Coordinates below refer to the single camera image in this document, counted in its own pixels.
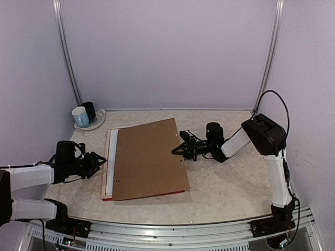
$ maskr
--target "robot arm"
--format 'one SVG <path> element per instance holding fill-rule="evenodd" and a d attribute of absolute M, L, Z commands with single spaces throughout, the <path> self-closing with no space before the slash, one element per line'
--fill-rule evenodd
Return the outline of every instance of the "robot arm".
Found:
<path fill-rule="evenodd" d="M 284 208 L 292 201 L 288 191 L 289 171 L 286 162 L 284 129 L 263 114 L 242 123 L 240 128 L 221 147 L 226 158 L 231 158 L 239 150 L 254 144 L 264 156 L 272 186 L 272 204 Z"/>
<path fill-rule="evenodd" d="M 252 142 L 257 151 L 264 156 L 272 186 L 272 217 L 252 222 L 254 237 L 259 237 L 294 228 L 292 212 L 295 200 L 289 189 L 289 171 L 286 162 L 286 132 L 263 114 L 253 116 L 241 124 L 234 135 L 225 140 L 222 127 L 215 122 L 206 125 L 207 140 L 200 140 L 190 132 L 181 131 L 185 140 L 172 150 L 173 154 L 183 155 L 196 161 L 197 154 L 211 153 L 218 162 L 233 157 L 243 147 Z"/>
<path fill-rule="evenodd" d="M 65 180 L 73 175 L 90 178 L 106 161 L 94 152 L 85 153 L 85 144 L 60 141 L 49 162 L 24 168 L 0 168 L 0 226 L 10 220 L 46 219 L 49 220 L 47 228 L 66 234 L 72 234 L 73 229 L 89 229 L 89 222 L 68 217 L 65 204 L 44 196 L 50 184 L 71 182 Z M 88 230 L 81 232 L 84 236 L 88 234 Z"/>

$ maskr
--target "table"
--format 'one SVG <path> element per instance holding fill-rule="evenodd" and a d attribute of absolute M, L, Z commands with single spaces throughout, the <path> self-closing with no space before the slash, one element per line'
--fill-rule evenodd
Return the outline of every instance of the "table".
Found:
<path fill-rule="evenodd" d="M 205 139 L 206 124 L 218 122 L 230 137 L 250 118 L 246 111 L 118 111 L 92 131 L 75 130 L 71 140 L 105 155 L 109 128 L 175 118 L 178 130 Z M 224 163 L 202 157 L 186 161 L 190 191 L 128 201 L 102 201 L 102 171 L 92 178 L 51 185 L 46 198 L 68 206 L 69 216 L 134 224 L 198 224 L 245 219 L 271 213 L 271 183 L 263 157 L 252 144 Z"/>

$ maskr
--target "light blue mug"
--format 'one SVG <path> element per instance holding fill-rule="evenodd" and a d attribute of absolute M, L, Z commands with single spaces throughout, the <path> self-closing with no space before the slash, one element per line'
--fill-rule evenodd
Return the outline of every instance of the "light blue mug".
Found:
<path fill-rule="evenodd" d="M 78 106 L 72 110 L 72 116 L 79 127 L 88 127 L 89 121 L 86 109 L 83 106 Z"/>

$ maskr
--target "lavender wall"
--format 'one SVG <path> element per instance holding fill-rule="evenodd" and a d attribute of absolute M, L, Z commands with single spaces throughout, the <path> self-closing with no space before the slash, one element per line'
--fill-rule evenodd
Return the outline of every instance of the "lavender wall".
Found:
<path fill-rule="evenodd" d="M 288 164 L 293 185 L 310 205 L 325 250 L 335 248 L 335 1 L 286 0 L 269 89 L 291 114 Z M 269 94 L 262 111 L 286 126 Z"/>
<path fill-rule="evenodd" d="M 0 1 L 0 166 L 48 160 L 74 106 L 52 1 Z M 2 226 L 0 249 L 17 250 L 20 231 Z"/>
<path fill-rule="evenodd" d="M 275 5 L 62 1 L 81 94 L 107 109 L 252 109 Z"/>

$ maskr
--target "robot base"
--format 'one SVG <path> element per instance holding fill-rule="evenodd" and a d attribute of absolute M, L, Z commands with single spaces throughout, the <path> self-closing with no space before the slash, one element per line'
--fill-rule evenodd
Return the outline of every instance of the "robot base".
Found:
<path fill-rule="evenodd" d="M 295 228 L 293 217 L 287 218 L 286 221 L 281 222 L 280 225 L 273 217 L 252 221 L 250 225 L 254 238 L 287 231 L 289 227 L 291 229 Z"/>
<path fill-rule="evenodd" d="M 68 216 L 65 204 L 51 199 L 46 199 L 57 206 L 56 218 L 46 223 L 46 228 L 55 232 L 68 234 L 73 237 L 87 238 L 91 229 L 91 222 L 73 219 Z"/>
<path fill-rule="evenodd" d="M 280 233 L 295 228 L 292 212 L 295 200 L 283 208 L 271 205 L 272 217 L 250 222 L 253 237 Z"/>

